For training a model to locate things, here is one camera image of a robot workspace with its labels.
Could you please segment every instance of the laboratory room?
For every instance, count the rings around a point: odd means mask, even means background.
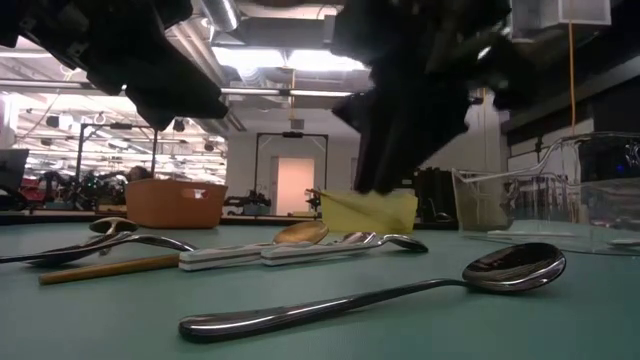
[[[0,359],[640,359],[638,13],[2,1]]]

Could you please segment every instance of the orange bin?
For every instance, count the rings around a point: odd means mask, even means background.
[[[127,184],[127,218],[157,229],[210,229],[220,223],[224,185],[175,180]]]

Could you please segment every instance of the table surface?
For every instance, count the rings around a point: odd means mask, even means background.
[[[199,247],[251,244],[280,230],[142,229]],[[0,227],[0,254],[85,241],[87,224]],[[459,278],[470,261],[505,245],[455,232],[417,231],[426,255],[392,245],[370,255],[269,268],[187,273],[167,269],[60,285],[45,270],[0,266],[0,359],[639,359],[640,260],[567,253],[548,287],[518,296],[445,287],[334,319],[225,343],[198,345],[177,331],[187,315],[289,305],[430,278]],[[78,265],[166,254],[128,244]]]

